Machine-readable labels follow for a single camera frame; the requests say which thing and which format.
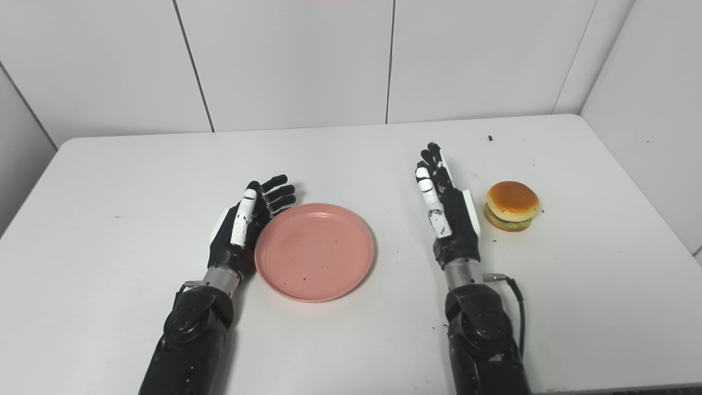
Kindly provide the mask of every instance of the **wall seam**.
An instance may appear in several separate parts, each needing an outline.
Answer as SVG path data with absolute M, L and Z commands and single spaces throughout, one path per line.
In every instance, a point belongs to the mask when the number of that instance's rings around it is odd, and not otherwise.
M 202 83 L 200 82 L 200 74 L 197 72 L 197 67 L 195 66 L 195 59 L 192 57 L 192 50 L 190 49 L 190 42 L 187 40 L 187 34 L 185 33 L 185 26 L 183 24 L 183 18 L 180 16 L 180 9 L 178 8 L 178 3 L 173 0 L 173 7 L 175 9 L 175 16 L 178 17 L 178 24 L 180 26 L 180 32 L 183 34 L 183 41 L 185 42 L 185 48 L 187 49 L 187 55 L 190 58 L 190 65 L 192 66 L 192 71 L 195 73 L 195 81 L 197 82 L 197 89 L 200 91 L 200 98 L 202 99 L 202 105 L 205 107 L 205 114 L 207 114 L 207 122 L 210 124 L 210 130 L 212 133 L 215 132 L 214 123 L 212 123 L 212 116 L 210 115 L 210 108 L 207 106 L 207 100 L 205 99 L 205 91 L 202 89 Z
M 10 73 L 9 73 L 9 72 L 7 71 L 7 69 L 5 68 L 5 65 L 2 64 L 2 61 L 1 61 L 1 60 L 0 60 L 0 70 L 2 70 L 2 73 L 5 74 L 5 77 L 7 77 L 8 81 L 10 82 L 10 84 L 12 84 L 12 87 L 15 88 L 15 92 L 17 92 L 17 94 L 19 95 L 20 100 L 22 101 L 22 103 L 25 104 L 25 107 L 26 107 L 27 110 L 29 111 L 29 113 L 30 113 L 30 115 L 32 116 L 32 118 L 34 118 L 34 121 L 39 125 L 39 128 L 41 129 L 41 132 L 44 133 L 44 136 L 46 137 L 46 139 L 48 140 L 48 142 L 51 144 L 51 146 L 53 147 L 53 149 L 56 150 L 56 151 L 58 151 L 58 147 L 56 147 L 56 143 L 53 142 L 53 139 L 51 138 L 51 136 L 49 136 L 48 133 L 46 132 L 46 129 L 45 129 L 44 126 L 41 124 L 41 121 L 39 121 L 39 118 L 37 117 L 37 114 L 34 113 L 34 110 L 32 109 L 32 107 L 31 107 L 31 106 L 29 105 L 29 103 L 27 102 L 27 99 L 25 98 L 24 95 L 22 95 L 22 92 L 20 91 L 20 87 L 17 86 L 17 84 L 15 84 L 15 81 L 12 79 L 12 77 L 10 76 Z

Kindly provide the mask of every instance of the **robotic hand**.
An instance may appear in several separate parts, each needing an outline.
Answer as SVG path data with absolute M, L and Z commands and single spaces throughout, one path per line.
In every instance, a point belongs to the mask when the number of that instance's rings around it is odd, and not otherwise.
M 456 393 L 530 394 L 522 354 L 512 338 L 502 299 L 484 284 L 485 280 L 511 279 L 481 272 L 475 206 L 470 191 L 453 185 L 441 148 L 429 143 L 421 156 L 415 176 L 437 235 L 434 256 L 449 285 L 446 319 Z
M 284 174 L 264 184 L 252 181 L 241 201 L 225 210 L 211 240 L 207 273 L 202 281 L 185 282 L 175 295 L 140 395 L 210 394 L 234 322 L 234 291 L 256 270 L 258 236 L 296 200 L 287 182 Z

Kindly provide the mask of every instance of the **robot finger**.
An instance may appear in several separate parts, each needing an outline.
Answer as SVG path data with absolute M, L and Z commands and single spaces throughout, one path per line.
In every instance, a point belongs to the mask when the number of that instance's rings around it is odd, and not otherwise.
M 279 198 L 282 198 L 285 195 L 294 195 L 295 194 L 295 186 L 294 185 L 285 185 L 282 186 L 276 190 L 272 190 L 269 193 L 265 195 L 265 199 L 268 202 L 273 202 L 275 200 L 278 200 Z
M 271 202 L 269 205 L 270 211 L 276 212 L 279 209 L 292 205 L 297 199 L 295 198 L 295 195 L 285 195 L 278 200 L 275 200 L 274 202 Z
M 288 182 L 288 176 L 285 174 L 280 174 L 280 175 L 275 176 L 272 179 L 264 182 L 263 185 L 261 185 L 260 187 L 261 187 L 261 190 L 263 191 L 263 193 L 267 193 L 270 190 L 272 190 L 273 188 L 281 186 L 281 185 L 285 184 L 286 182 Z
M 448 220 L 446 219 L 446 214 L 444 213 L 444 206 L 439 200 L 439 195 L 437 194 L 434 183 L 430 178 L 429 171 L 422 166 L 417 167 L 414 173 L 417 186 L 419 191 L 422 193 L 422 198 L 424 199 L 424 204 L 427 207 L 427 214 L 429 216 L 429 222 L 434 228 L 434 232 L 437 238 L 445 238 L 453 234 Z
M 422 155 L 422 159 L 424 159 L 424 165 L 429 170 L 429 174 L 433 174 L 437 170 L 437 165 L 434 159 L 434 155 L 432 155 L 429 150 L 422 150 L 420 153 Z
M 427 145 L 427 149 L 434 157 L 434 160 L 437 164 L 437 171 L 438 171 L 438 169 L 441 169 L 441 168 L 446 169 L 446 172 L 448 173 L 451 185 L 453 185 L 453 177 L 451 176 L 451 170 L 449 169 L 449 164 L 446 163 L 446 161 L 444 160 L 444 157 L 441 155 L 441 147 L 439 147 L 438 144 L 431 142 Z
M 250 182 L 249 186 L 256 186 L 256 181 Z M 232 245 L 245 246 L 246 244 L 246 229 L 249 227 L 253 219 L 253 209 L 256 207 L 258 200 L 258 192 L 255 189 L 247 188 L 244 191 L 244 196 L 239 202 L 237 215 L 234 217 L 234 225 L 232 226 L 232 237 L 230 243 Z

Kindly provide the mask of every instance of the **white table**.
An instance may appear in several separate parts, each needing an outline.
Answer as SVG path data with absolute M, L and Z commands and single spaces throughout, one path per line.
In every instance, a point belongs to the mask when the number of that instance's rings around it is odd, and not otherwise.
M 64 144 L 0 240 L 3 393 L 135 394 L 222 208 L 280 172 L 302 202 L 358 213 L 376 261 L 322 304 L 254 278 L 224 393 L 453 393 L 446 285 L 413 175 L 432 140 L 477 205 L 505 179 L 541 198 L 525 232 L 481 218 L 486 271 L 526 299 L 534 392 L 702 382 L 702 269 L 587 124 L 553 115 Z

